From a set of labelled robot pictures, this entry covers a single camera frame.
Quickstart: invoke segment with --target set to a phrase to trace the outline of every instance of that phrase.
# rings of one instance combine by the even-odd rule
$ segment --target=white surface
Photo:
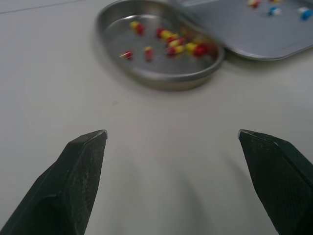
[[[0,0],[0,13],[20,11],[79,0]]]
[[[87,235],[277,234],[237,132],[286,139],[313,160],[313,52],[229,56],[206,86],[153,91],[99,56],[93,24],[108,3],[0,15],[0,226],[67,142],[105,128]]]

